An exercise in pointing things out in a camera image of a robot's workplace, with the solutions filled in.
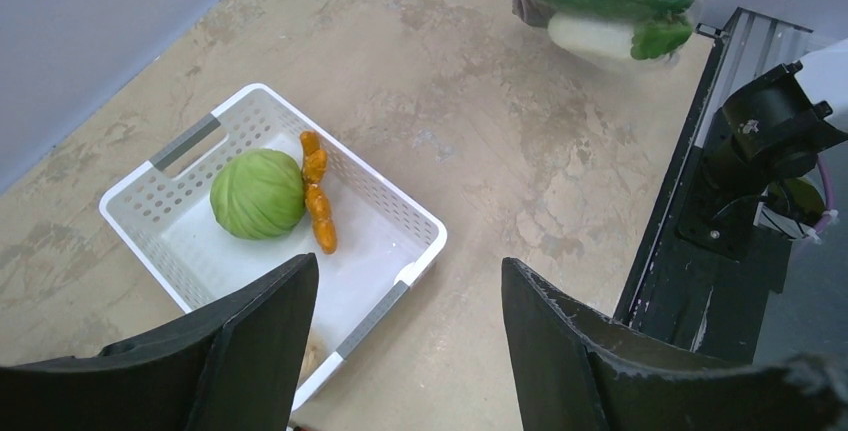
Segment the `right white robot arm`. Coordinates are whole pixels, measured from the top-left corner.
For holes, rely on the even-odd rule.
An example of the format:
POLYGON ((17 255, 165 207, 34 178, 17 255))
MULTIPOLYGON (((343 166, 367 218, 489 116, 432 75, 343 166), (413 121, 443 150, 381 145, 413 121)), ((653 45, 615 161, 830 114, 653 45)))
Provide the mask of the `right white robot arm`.
POLYGON ((710 189, 736 198, 806 174, 820 152, 847 140, 847 41, 776 65, 721 113, 730 134, 702 159, 710 189))

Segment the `white radish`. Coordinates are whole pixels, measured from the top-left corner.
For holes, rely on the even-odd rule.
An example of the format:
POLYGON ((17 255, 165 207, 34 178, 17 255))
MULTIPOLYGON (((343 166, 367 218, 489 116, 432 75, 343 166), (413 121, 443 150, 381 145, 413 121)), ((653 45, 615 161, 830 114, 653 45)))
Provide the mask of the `white radish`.
POLYGON ((633 26, 630 23, 556 13, 547 33, 558 47, 581 57, 633 60, 633 26))

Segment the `dark red grapes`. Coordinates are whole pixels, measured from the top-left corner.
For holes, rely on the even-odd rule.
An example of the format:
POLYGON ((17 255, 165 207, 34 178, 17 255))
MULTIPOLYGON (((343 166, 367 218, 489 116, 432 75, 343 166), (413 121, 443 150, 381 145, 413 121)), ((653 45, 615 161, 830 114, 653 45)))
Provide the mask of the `dark red grapes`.
POLYGON ((512 13, 528 26, 546 28, 556 11, 534 0, 512 0, 512 13))

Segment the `green leafy vegetable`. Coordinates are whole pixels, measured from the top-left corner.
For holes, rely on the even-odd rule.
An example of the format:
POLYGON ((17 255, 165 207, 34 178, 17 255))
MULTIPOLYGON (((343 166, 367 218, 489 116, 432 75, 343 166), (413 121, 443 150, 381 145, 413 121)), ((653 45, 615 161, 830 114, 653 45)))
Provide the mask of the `green leafy vegetable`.
POLYGON ((685 16, 644 21, 633 28, 630 56, 639 61, 664 57, 683 46, 693 32, 685 16))

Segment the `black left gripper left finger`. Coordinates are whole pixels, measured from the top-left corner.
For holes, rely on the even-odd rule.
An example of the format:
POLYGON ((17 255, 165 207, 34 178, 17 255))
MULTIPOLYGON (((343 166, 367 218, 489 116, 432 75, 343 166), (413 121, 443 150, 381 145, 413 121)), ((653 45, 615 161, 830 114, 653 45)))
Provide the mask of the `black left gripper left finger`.
POLYGON ((301 254, 157 328, 72 356, 5 367, 5 430, 284 430, 319 284, 301 254))

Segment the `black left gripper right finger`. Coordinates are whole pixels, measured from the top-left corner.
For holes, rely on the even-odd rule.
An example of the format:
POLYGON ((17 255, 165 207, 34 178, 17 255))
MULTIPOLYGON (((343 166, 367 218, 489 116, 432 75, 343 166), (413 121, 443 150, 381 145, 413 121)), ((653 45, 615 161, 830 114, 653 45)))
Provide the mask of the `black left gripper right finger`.
POLYGON ((632 330, 516 258, 501 301, 526 430, 843 430, 847 362, 742 365, 632 330))

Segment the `clear orange zip bag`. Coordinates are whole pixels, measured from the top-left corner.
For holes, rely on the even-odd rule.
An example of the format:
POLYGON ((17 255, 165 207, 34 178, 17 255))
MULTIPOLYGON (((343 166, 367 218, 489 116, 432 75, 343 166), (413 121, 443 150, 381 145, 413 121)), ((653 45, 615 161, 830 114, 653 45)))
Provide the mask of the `clear orange zip bag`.
POLYGON ((674 66, 703 0, 512 0, 526 25, 594 66, 624 73, 674 66))

